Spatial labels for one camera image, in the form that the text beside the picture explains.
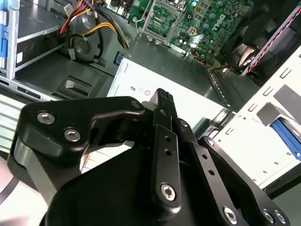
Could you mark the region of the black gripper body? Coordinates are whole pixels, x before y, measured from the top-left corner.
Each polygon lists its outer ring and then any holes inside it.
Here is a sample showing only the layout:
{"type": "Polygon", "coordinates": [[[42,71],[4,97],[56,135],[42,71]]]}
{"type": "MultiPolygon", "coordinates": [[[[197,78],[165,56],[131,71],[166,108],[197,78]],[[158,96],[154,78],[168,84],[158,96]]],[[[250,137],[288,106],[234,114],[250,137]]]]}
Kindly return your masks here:
{"type": "Polygon", "coordinates": [[[178,152],[135,148],[64,185],[47,226],[222,226],[222,212],[178,152]]]}

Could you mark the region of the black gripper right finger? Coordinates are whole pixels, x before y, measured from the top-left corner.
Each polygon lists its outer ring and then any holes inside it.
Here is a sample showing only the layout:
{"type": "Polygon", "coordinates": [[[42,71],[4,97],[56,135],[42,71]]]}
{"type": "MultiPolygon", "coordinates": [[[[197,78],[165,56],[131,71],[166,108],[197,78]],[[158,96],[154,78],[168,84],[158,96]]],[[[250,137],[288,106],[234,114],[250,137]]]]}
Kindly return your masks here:
{"type": "Polygon", "coordinates": [[[179,138],[184,211],[195,226],[288,226],[285,213],[209,137],[197,140],[190,125],[177,116],[167,94],[179,138]]]}

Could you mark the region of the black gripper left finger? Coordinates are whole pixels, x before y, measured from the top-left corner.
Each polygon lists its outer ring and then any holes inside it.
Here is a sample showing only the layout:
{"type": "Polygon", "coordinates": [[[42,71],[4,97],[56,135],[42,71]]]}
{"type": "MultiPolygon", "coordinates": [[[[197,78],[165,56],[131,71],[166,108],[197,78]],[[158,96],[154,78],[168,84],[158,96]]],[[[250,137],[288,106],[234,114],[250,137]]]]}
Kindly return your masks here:
{"type": "Polygon", "coordinates": [[[22,110],[9,166],[30,178],[47,203],[68,182],[135,148],[178,152],[168,92],[157,89],[150,110],[133,97],[39,102],[22,110]]]}

